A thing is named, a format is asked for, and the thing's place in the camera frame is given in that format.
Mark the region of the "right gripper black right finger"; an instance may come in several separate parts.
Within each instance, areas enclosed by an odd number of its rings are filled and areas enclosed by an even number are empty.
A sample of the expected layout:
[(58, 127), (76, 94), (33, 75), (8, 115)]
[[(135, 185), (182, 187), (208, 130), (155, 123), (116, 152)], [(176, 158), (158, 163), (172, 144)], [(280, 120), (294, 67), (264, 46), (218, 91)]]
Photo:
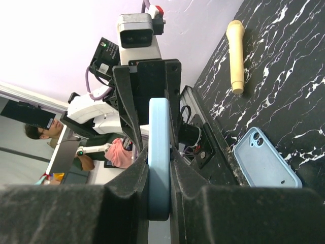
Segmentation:
[(324, 243), (324, 201), (306, 188), (217, 186), (173, 149), (172, 243)]

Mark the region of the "blue cased phone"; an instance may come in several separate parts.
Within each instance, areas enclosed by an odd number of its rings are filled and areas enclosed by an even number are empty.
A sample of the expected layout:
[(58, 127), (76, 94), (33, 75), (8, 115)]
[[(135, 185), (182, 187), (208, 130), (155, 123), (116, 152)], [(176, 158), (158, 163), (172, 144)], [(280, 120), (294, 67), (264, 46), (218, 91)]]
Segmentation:
[(170, 214), (170, 122), (166, 98), (149, 101), (148, 219), (166, 221)]

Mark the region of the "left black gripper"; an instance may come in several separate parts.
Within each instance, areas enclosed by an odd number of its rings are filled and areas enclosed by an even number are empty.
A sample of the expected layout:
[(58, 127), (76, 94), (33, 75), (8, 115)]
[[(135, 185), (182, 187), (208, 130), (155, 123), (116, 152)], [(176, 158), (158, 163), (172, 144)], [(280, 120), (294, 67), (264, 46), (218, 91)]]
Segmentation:
[(143, 60), (113, 68), (121, 128), (137, 149), (144, 148), (138, 110), (151, 98), (168, 99), (171, 145), (178, 148), (181, 71), (178, 59)]

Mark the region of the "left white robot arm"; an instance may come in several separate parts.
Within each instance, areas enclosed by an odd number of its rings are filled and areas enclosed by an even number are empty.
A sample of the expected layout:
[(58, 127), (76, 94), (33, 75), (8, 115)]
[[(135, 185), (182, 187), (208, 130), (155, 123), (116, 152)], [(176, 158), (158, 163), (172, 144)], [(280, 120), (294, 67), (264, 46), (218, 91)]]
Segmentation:
[(141, 126), (149, 123), (149, 101), (166, 98), (169, 129), (172, 145), (178, 142), (181, 82), (181, 62), (178, 59), (136, 56), (126, 65), (120, 62), (119, 47), (101, 38), (94, 56), (87, 67), (103, 87), (85, 95), (71, 93), (69, 106), (62, 116), (62, 122), (84, 137), (117, 133), (116, 126), (100, 128), (100, 120), (118, 114), (121, 131), (135, 145), (143, 148), (140, 140)]

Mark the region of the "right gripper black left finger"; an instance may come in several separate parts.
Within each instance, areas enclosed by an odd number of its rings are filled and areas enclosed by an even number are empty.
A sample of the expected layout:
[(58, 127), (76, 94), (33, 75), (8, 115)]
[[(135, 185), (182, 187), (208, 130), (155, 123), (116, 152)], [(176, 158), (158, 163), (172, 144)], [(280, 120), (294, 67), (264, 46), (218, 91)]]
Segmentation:
[(147, 243), (148, 150), (104, 185), (1, 189), (1, 243)]

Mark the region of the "light blue phone case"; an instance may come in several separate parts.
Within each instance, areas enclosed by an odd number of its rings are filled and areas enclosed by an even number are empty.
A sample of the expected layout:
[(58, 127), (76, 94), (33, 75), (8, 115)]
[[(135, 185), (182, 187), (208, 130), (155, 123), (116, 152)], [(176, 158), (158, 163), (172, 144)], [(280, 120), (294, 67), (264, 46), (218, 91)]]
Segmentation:
[(250, 187), (302, 188), (303, 184), (262, 130), (250, 128), (233, 154)]

